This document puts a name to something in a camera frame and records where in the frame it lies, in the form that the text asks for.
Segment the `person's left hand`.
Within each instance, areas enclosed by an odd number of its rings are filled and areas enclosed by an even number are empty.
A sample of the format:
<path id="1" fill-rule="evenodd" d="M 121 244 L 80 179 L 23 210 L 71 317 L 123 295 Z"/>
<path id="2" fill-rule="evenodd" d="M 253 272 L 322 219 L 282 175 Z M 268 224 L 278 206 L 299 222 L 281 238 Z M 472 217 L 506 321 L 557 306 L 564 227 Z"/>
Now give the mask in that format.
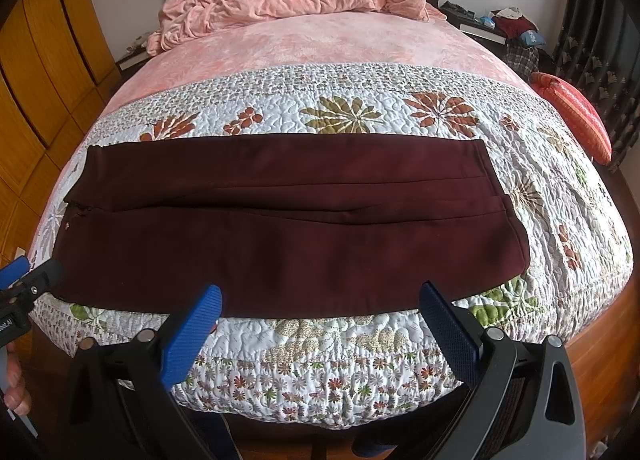
<path id="1" fill-rule="evenodd" d="M 4 392 L 4 404 L 18 416 L 27 416 L 32 410 L 32 395 L 26 388 L 26 380 L 20 358 L 15 353 L 15 345 L 6 346 L 6 380 L 9 387 Z"/>

